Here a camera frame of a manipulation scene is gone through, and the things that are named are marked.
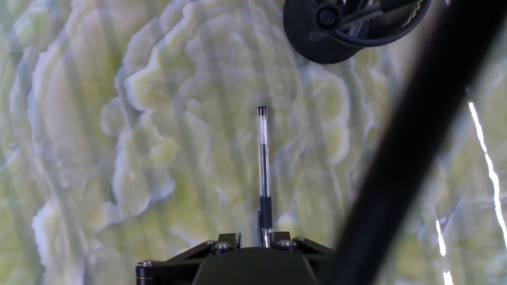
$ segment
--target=black tube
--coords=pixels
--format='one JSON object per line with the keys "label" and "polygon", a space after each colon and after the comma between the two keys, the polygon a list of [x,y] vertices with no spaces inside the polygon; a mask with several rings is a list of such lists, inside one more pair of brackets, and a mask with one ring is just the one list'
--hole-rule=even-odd
{"label": "black tube", "polygon": [[507,1],[446,8],[380,143],[322,284],[372,284],[505,18]]}

